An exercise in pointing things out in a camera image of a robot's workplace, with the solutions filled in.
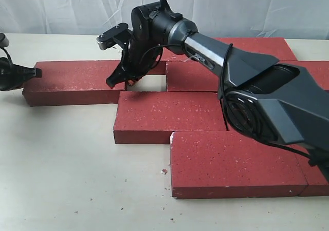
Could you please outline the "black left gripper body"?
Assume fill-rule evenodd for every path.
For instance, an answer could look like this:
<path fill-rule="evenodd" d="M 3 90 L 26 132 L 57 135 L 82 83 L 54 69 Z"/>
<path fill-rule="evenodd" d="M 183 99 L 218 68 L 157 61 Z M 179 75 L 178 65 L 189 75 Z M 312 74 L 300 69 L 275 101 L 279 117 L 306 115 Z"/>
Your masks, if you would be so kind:
<path fill-rule="evenodd" d="M 1 57 L 1 91 L 21 89 L 29 80 L 41 77 L 40 68 L 16 65 Z"/>

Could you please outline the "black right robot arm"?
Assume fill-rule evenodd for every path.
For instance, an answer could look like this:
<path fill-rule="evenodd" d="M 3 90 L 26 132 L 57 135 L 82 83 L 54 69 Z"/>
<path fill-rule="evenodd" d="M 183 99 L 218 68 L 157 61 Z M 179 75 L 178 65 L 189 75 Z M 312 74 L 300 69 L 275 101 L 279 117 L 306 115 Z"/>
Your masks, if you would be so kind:
<path fill-rule="evenodd" d="M 131 23 L 98 36 L 102 50 L 118 45 L 121 61 L 106 79 L 109 87 L 138 82 L 163 50 L 199 62 L 218 77 L 218 99 L 227 127 L 264 145 L 293 151 L 328 177 L 328 92 L 302 66 L 275 56 L 241 50 L 198 31 L 172 11 L 167 0 L 135 7 Z"/>

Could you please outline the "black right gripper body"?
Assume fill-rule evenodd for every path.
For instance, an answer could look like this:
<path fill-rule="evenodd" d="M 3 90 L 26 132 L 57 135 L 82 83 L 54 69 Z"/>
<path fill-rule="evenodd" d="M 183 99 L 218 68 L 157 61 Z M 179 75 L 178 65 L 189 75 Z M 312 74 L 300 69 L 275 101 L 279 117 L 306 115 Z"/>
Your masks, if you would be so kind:
<path fill-rule="evenodd" d="M 137 39 L 132 31 L 130 34 L 129 42 L 122 48 L 121 61 L 106 79 L 110 88 L 124 82 L 134 85 L 153 69 L 158 58 L 162 57 L 163 49 L 158 43 Z"/>

